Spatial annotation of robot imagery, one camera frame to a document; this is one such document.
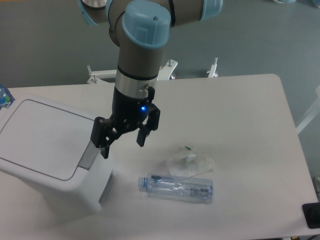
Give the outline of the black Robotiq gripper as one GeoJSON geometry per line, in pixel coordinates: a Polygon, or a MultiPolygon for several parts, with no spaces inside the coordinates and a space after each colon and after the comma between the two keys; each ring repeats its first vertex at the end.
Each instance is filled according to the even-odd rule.
{"type": "Polygon", "coordinates": [[[136,142],[143,147],[151,131],[156,131],[160,121],[160,109],[151,104],[148,95],[135,98],[113,91],[112,114],[110,118],[98,116],[94,119],[90,140],[104,159],[109,157],[110,145],[121,135],[139,129],[136,142]]]}

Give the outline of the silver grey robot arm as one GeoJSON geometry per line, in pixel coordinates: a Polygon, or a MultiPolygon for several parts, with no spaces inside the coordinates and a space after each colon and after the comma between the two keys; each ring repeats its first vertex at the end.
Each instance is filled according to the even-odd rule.
{"type": "Polygon", "coordinates": [[[153,103],[170,29],[204,21],[220,13],[221,0],[80,0],[89,25],[109,24],[119,55],[109,118],[94,120],[90,140],[107,159],[111,144],[138,131],[137,143],[158,128],[160,109],[153,103]]]}

